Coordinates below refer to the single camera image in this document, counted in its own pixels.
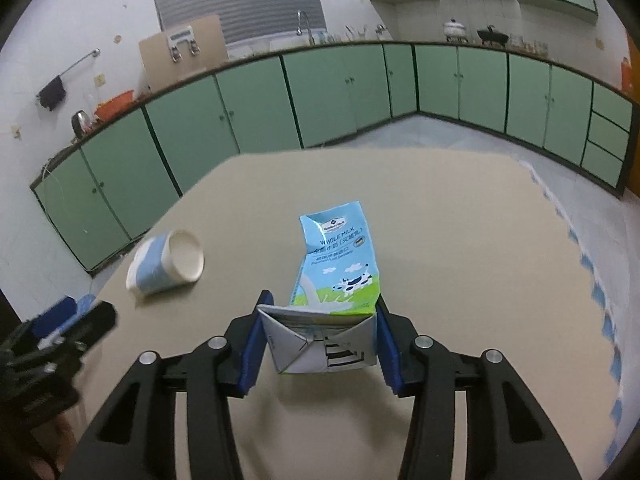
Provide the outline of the blue white paper cup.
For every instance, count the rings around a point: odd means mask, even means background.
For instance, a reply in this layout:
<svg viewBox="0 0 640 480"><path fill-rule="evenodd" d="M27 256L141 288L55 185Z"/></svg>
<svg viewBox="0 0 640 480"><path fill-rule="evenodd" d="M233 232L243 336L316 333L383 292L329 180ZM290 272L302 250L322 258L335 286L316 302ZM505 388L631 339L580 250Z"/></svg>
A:
<svg viewBox="0 0 640 480"><path fill-rule="evenodd" d="M149 238L136 250L126 276L126 289L138 299L197 282L205 268L198 239L186 230Z"/></svg>

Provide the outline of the blue milk carton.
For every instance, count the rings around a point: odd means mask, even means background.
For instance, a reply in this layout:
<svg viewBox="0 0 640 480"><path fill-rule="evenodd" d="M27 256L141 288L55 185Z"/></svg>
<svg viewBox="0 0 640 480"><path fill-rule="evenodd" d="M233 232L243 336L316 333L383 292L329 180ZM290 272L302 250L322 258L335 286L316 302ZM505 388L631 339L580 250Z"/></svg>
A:
<svg viewBox="0 0 640 480"><path fill-rule="evenodd" d="M306 245L287 306L258 312L280 374L360 370L378 362L380 271L359 202L299 218Z"/></svg>

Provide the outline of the green lower kitchen cabinets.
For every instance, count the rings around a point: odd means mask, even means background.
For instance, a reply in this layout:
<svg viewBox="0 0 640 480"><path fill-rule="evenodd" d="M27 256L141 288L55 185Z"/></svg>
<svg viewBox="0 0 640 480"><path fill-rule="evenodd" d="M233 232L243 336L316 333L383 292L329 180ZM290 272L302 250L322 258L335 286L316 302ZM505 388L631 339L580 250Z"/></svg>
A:
<svg viewBox="0 0 640 480"><path fill-rule="evenodd" d="M639 142L638 104L574 68L488 47L356 42L232 62L130 104L30 188L96 273L229 158L331 145L413 115L523 145L614 195Z"/></svg>

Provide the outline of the beige tablecloth with blue trim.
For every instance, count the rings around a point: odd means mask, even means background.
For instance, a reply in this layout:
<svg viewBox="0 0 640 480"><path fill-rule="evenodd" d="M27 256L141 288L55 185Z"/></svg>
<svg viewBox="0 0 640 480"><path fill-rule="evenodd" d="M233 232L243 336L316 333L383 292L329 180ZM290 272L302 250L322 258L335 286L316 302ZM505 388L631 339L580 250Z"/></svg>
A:
<svg viewBox="0 0 640 480"><path fill-rule="evenodd" d="M559 207L514 159L434 148L325 148L227 160L166 211L152 234L200 242L193 285L137 300L119 268L100 291L116 328L88 357L82 406L96 414L146 350L174 356L224 332L263 290L290 301L304 214L359 202L375 256L322 266L311 290L350 307L363 278L390 311L448 349L496 349L546 411L582 478L600 477L614 434L614 349L594 279Z"/></svg>

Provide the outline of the steel electric kettle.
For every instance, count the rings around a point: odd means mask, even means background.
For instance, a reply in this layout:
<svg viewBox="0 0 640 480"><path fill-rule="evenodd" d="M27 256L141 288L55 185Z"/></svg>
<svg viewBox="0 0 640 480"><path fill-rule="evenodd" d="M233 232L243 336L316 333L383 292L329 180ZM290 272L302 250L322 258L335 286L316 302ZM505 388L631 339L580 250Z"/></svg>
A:
<svg viewBox="0 0 640 480"><path fill-rule="evenodd" d="M84 110L78 110L78 112L73 114L70 123L72 124L72 129L77 139L88 136L92 130L91 118Z"/></svg>

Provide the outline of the orange plastic basket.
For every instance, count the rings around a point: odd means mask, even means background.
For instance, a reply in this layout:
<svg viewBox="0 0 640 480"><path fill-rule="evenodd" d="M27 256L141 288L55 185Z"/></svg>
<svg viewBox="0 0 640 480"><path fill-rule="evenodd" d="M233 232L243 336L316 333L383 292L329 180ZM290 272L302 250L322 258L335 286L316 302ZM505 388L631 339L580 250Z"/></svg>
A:
<svg viewBox="0 0 640 480"><path fill-rule="evenodd" d="M127 90L118 96L114 96L104 103L98 105L94 114L100 122L108 122L119 113L126 110L134 102L134 90Z"/></svg>

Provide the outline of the brown water dispenser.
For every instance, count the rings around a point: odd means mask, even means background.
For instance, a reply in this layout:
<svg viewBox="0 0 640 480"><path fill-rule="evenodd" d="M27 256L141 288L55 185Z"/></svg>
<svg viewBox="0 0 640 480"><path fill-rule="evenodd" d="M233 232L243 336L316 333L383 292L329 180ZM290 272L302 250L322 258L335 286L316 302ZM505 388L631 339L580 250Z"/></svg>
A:
<svg viewBox="0 0 640 480"><path fill-rule="evenodd" d="M210 14L139 42L146 81L159 92L228 61L220 18Z"/></svg>

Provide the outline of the orange thermos flask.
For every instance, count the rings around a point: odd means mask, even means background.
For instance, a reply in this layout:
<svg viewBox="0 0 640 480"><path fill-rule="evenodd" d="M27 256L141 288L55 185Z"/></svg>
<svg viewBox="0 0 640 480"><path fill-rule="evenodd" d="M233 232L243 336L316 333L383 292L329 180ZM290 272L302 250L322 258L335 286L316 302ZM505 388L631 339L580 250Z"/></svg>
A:
<svg viewBox="0 0 640 480"><path fill-rule="evenodd" d="M636 51L632 51L628 56L624 56L620 62L620 88L627 95L635 98L637 95L636 88L636 63L639 55Z"/></svg>

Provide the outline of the chrome sink faucet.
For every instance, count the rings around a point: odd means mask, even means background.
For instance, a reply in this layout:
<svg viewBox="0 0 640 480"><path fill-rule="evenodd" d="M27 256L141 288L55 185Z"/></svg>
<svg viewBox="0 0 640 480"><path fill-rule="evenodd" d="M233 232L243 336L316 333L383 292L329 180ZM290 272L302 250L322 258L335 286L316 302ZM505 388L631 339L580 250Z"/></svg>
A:
<svg viewBox="0 0 640 480"><path fill-rule="evenodd" d="M312 27L308 14L303 10L298 10L297 14L297 29L296 35L299 37L306 37L307 44L314 45L314 34L312 33Z"/></svg>

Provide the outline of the black wok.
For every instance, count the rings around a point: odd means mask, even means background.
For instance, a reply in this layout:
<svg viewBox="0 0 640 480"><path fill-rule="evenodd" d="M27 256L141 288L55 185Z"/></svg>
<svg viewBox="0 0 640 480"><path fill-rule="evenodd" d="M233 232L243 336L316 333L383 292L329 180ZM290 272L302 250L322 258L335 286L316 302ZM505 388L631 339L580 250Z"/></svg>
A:
<svg viewBox="0 0 640 480"><path fill-rule="evenodd" d="M509 35L499 32L494 25L488 25L483 29L477 29L476 33L483 46L499 46L505 48L510 40Z"/></svg>

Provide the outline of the white cooking pot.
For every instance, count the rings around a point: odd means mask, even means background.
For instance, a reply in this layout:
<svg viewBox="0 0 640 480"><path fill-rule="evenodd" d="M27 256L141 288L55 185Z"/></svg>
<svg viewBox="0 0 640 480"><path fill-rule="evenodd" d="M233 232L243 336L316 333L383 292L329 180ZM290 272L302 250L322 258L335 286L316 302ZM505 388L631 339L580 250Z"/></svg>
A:
<svg viewBox="0 0 640 480"><path fill-rule="evenodd" d="M466 27L454 18L442 24L442 31L447 42L455 42L456 44L467 44L469 42Z"/></svg>

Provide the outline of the dark towel on rail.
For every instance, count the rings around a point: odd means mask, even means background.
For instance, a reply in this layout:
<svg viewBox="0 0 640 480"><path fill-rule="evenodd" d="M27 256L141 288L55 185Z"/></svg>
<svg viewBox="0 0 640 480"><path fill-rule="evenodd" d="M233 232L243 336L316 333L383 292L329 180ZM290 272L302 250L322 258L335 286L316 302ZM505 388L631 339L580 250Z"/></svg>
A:
<svg viewBox="0 0 640 480"><path fill-rule="evenodd" d="M55 110L65 99L66 89L60 75L51 79L37 94L39 104L46 110Z"/></svg>

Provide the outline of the chrome towel rail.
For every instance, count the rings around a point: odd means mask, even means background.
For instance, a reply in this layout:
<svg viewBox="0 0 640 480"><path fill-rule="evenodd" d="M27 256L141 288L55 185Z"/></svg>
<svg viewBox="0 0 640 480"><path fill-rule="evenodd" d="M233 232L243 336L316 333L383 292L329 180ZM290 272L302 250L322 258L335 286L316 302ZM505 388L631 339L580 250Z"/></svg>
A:
<svg viewBox="0 0 640 480"><path fill-rule="evenodd" d="M97 58L101 54L100 48L92 49L89 53L84 55L79 60L70 64L70 66L66 67L65 70L62 70L61 73L57 74L53 79L51 79L36 95L36 99L38 101L41 100L43 96L48 96L49 94L57 94L61 89L63 89L62 77L69 73L71 70L76 68L82 62L88 61L89 58Z"/></svg>

